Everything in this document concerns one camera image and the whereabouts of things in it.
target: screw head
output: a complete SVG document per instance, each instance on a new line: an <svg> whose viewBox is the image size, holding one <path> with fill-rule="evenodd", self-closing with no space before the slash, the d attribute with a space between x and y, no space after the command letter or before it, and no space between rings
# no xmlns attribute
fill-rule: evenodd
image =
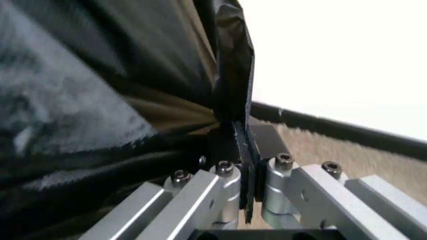
<svg viewBox="0 0 427 240"><path fill-rule="evenodd" d="M275 157L275 165L283 170L291 170L294 158L288 153L279 153Z"/></svg>
<svg viewBox="0 0 427 240"><path fill-rule="evenodd" d="M215 165L215 172L221 177L230 177L233 174L234 164L231 161L219 161Z"/></svg>
<svg viewBox="0 0 427 240"><path fill-rule="evenodd" d="M340 179L343 169L341 166L334 161L325 161L321 164L321 168L325 170L334 179Z"/></svg>
<svg viewBox="0 0 427 240"><path fill-rule="evenodd" d="M198 166L203 168L206 165L206 156L202 155L198 159Z"/></svg>
<svg viewBox="0 0 427 240"><path fill-rule="evenodd" d="M191 179L191 174L186 170L176 170L170 175L174 187L184 187Z"/></svg>

